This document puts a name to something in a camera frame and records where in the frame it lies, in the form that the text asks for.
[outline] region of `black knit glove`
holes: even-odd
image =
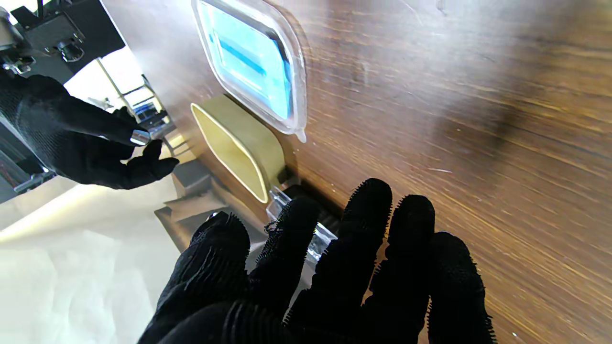
[[[249,276],[246,231],[219,213],[179,258],[140,343],[416,343],[430,295],[431,343],[494,343],[469,251],[448,233],[434,234],[434,209],[423,196],[407,196],[396,208],[387,260],[362,305],[391,202],[390,187],[377,179],[354,192],[338,239],[284,325],[316,225],[315,203],[301,198],[283,210]]]
[[[127,109],[109,114],[40,75],[0,75],[0,121],[49,170],[82,184],[133,189],[158,181],[178,164],[159,160],[162,142],[153,141],[142,157],[124,165],[120,160],[131,158],[135,146],[149,143]]]

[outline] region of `white floor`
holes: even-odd
[[[135,343],[179,255],[153,214],[175,198],[170,177],[78,185],[0,231],[0,343]]]

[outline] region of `yellow container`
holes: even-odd
[[[225,95],[191,109],[217,159],[257,200],[268,203],[268,191],[279,185],[285,168],[276,136]]]

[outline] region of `wood grain surface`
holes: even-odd
[[[190,146],[223,92],[189,0],[103,0]],[[612,4],[277,0],[303,46],[308,142],[291,170],[332,204],[368,177],[423,194],[479,264],[501,343],[612,342]]]

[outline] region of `plastic lid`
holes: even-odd
[[[306,142],[306,73],[289,22],[262,0],[193,0],[215,76],[278,131]]]

